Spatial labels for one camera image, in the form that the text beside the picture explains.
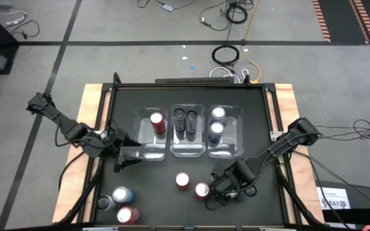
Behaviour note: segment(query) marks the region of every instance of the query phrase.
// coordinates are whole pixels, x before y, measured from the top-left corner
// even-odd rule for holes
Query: metal frame
[[[99,129],[99,126],[100,126],[100,123],[101,123],[101,118],[102,118],[102,115],[103,115],[103,106],[105,104],[105,95],[109,90],[111,90],[111,96],[110,96],[110,100],[109,100],[109,107],[108,107],[108,113],[107,113],[107,116],[106,116],[106,121],[108,121],[110,116],[111,116],[111,113],[112,113],[111,107],[114,104],[114,97],[115,97],[116,92],[117,92],[118,89],[149,89],[149,88],[151,88],[151,89],[155,89],[155,88],[159,88],[159,89],[164,89],[164,88],[177,88],[177,89],[241,88],[241,89],[243,89],[243,88],[250,88],[250,87],[260,87],[260,88],[262,88],[263,96],[264,96],[264,99],[265,99],[264,100],[264,106],[265,106],[264,109],[265,109],[266,118],[267,118],[267,125],[269,127],[269,131],[272,131],[273,126],[272,126],[272,121],[271,121],[269,102],[267,100],[267,94],[266,94],[267,85],[265,85],[265,84],[255,84],[255,85],[252,85],[252,86],[248,86],[248,85],[245,85],[245,84],[223,84],[223,83],[220,83],[220,84],[213,84],[213,83],[206,83],[206,84],[202,84],[202,83],[197,83],[197,84],[191,84],[191,83],[164,83],[164,84],[155,84],[155,83],[104,83],[103,86],[102,86],[102,92],[101,92],[101,98],[100,98],[100,101],[99,101],[99,108],[98,108],[98,113],[97,113],[97,117],[96,117],[95,128]],[[276,92],[274,91],[274,92],[271,92],[271,93],[272,93],[272,97],[273,97],[274,112],[276,114],[276,122],[278,124],[278,129],[283,130],[282,119],[281,119],[281,115],[280,115],[279,105],[278,105],[278,102],[277,102]],[[88,166],[87,166],[87,174],[85,175],[84,188],[88,184],[88,179],[90,179],[90,177],[91,177],[93,163],[94,163],[94,159],[90,158],[89,161],[88,161]],[[292,171],[291,171],[290,163],[288,163],[286,165],[286,170],[288,172],[289,182],[291,182],[291,180],[292,180]],[[96,201],[96,198],[99,196],[98,188],[101,186],[101,183],[102,183],[102,181],[99,181],[99,183],[95,186],[93,201]],[[285,224],[287,224],[287,223],[289,223],[289,215],[288,215],[288,212],[287,212],[287,204],[286,204],[286,200],[285,200],[284,190],[283,190],[283,187],[277,181],[277,179],[276,179],[276,184],[277,184],[278,189],[279,189],[278,194],[279,194],[279,199],[280,199],[280,206],[282,208],[283,222]],[[294,206],[294,210],[295,210],[296,222],[298,223],[298,221],[300,221],[300,223],[301,223],[300,215],[299,215],[299,212],[298,212],[296,206]],[[85,211],[85,205],[82,206],[82,208],[81,208],[81,210],[78,214],[77,222],[82,222],[84,211]],[[93,205],[92,208],[91,208],[91,211],[90,211],[89,221],[94,222],[95,219],[96,219],[96,209],[95,209],[95,206]]]

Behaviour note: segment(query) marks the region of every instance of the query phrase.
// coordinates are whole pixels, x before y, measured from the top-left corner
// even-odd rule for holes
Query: white label
[[[330,209],[327,203],[329,203],[333,209],[350,209],[350,202],[345,189],[323,187],[323,192],[328,201],[323,198],[320,187],[317,187],[321,209]]]

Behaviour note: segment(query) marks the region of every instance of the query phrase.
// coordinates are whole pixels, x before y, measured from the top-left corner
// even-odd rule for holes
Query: white can lid
[[[205,183],[198,183],[195,192],[198,196],[206,196],[209,193],[209,186]]]
[[[160,123],[164,117],[159,112],[155,112],[151,115],[151,122],[152,123]]]
[[[185,186],[189,183],[189,176],[186,173],[178,173],[176,175],[176,183],[179,186]]]
[[[123,187],[118,187],[115,189],[113,197],[116,202],[122,202],[125,200],[127,193],[128,192],[126,189],[124,189]]]
[[[118,211],[117,217],[119,222],[126,223],[131,219],[132,211],[127,207],[123,207]]]
[[[224,112],[223,107],[215,107],[212,110],[212,114],[213,114],[213,116],[215,116],[217,118],[223,118],[224,115],[225,115],[225,112]]]
[[[223,129],[224,129],[223,124],[220,122],[214,122],[212,123],[212,125],[210,125],[210,131],[216,135],[222,134]]]

